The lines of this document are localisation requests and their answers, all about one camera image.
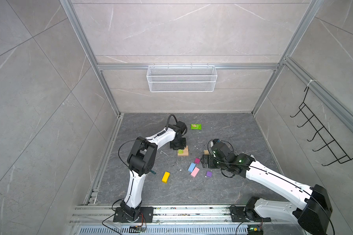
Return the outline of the pink block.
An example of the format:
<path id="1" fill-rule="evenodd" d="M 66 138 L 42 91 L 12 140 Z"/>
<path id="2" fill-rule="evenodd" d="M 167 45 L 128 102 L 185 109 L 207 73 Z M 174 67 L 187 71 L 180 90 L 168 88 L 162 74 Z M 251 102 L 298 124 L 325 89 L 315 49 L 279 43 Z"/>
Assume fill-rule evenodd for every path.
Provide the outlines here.
<path id="1" fill-rule="evenodd" d="M 196 177 L 197 174 L 199 173 L 200 169 L 198 167 L 195 167 L 193 171 L 191 172 L 192 177 Z"/>

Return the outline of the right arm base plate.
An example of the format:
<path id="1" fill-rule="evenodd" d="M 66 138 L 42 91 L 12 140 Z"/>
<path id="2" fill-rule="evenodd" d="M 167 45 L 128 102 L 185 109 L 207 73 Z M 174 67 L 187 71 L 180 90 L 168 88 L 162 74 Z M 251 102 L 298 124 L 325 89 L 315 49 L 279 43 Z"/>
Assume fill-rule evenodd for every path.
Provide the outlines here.
<path id="1" fill-rule="evenodd" d="M 229 214 L 232 222 L 271 222 L 271 218 L 260 217 L 253 209 L 231 205 Z"/>

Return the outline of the light blue block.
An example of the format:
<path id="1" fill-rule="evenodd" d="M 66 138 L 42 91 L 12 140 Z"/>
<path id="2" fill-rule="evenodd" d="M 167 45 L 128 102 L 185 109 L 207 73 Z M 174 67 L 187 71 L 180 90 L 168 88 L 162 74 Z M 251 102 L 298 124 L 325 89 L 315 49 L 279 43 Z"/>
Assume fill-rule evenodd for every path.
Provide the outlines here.
<path id="1" fill-rule="evenodd" d="M 195 169 L 195 167 L 196 167 L 196 164 L 195 163 L 191 163 L 189 168 L 188 168 L 188 171 L 192 173 L 193 170 Z"/>

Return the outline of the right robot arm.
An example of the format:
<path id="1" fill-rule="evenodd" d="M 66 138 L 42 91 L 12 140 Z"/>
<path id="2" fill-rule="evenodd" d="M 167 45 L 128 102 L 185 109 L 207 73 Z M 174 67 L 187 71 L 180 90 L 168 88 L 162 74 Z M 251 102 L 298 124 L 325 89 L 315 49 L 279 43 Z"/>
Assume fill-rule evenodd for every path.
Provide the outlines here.
<path id="1" fill-rule="evenodd" d="M 299 224 L 312 235 L 325 235 L 331 222 L 332 206 L 327 190 L 291 180 L 264 166 L 252 155 L 235 154 L 232 145 L 219 139 L 208 141 L 208 167 L 218 168 L 255 181 L 286 201 L 270 201 L 253 196 L 243 209 L 247 221 L 263 221 L 274 218 Z"/>

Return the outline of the yellow arch block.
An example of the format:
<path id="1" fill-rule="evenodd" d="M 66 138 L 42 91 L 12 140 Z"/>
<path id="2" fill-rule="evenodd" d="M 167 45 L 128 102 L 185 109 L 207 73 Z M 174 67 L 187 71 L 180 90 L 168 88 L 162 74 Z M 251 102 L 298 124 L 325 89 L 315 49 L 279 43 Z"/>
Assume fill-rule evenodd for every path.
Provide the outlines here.
<path id="1" fill-rule="evenodd" d="M 166 171 L 166 172 L 164 173 L 164 175 L 163 175 L 161 181 L 162 181 L 163 183 L 167 184 L 169 177 L 170 177 L 170 173 Z"/>

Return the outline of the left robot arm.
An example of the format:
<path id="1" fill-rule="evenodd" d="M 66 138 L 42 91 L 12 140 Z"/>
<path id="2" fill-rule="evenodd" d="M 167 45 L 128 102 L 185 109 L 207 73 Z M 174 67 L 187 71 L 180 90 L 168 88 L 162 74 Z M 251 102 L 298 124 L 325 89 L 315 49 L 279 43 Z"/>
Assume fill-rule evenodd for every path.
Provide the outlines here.
<path id="1" fill-rule="evenodd" d="M 166 126 L 150 137 L 138 137 L 129 152 L 125 166 L 129 169 L 129 184 L 125 198 L 120 203 L 128 221 L 136 221 L 140 216 L 142 203 L 142 190 L 147 174 L 151 172 L 157 150 L 169 143 L 173 150 L 186 148 L 187 126 L 177 120 L 174 114 L 170 114 Z"/>

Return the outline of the natural wood block long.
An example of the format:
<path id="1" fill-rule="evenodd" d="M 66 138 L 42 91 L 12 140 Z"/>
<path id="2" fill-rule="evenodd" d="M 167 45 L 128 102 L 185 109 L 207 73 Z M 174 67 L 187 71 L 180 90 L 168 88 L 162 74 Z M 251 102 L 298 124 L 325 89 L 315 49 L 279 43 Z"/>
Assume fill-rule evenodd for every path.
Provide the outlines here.
<path id="1" fill-rule="evenodd" d="M 189 149 L 188 149 L 188 146 L 186 146 L 186 147 L 183 149 L 183 154 L 178 154 L 178 151 L 177 151 L 177 155 L 178 155 L 178 156 L 189 156 Z"/>

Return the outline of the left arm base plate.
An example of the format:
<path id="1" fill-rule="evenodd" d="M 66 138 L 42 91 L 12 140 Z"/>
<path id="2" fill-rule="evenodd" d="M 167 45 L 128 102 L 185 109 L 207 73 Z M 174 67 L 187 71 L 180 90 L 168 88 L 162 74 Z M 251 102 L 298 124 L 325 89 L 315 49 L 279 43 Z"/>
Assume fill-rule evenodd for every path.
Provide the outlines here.
<path id="1" fill-rule="evenodd" d="M 151 223 L 154 217 L 154 207 L 140 207 L 134 210 L 125 210 L 121 207 L 115 209 L 113 222 L 121 223 Z"/>

